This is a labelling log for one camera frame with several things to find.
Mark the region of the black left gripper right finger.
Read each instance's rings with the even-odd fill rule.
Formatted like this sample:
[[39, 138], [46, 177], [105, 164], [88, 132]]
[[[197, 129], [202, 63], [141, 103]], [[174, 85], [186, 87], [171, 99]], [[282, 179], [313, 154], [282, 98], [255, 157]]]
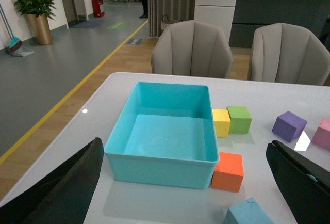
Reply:
[[266, 159], [297, 223], [329, 223], [329, 171], [277, 140]]

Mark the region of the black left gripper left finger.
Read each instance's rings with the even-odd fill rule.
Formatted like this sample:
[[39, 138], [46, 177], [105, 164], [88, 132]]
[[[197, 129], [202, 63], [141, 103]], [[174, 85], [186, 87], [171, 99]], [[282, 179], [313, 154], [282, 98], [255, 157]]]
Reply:
[[5, 205], [1, 223], [83, 223], [97, 186], [103, 144], [95, 138]]

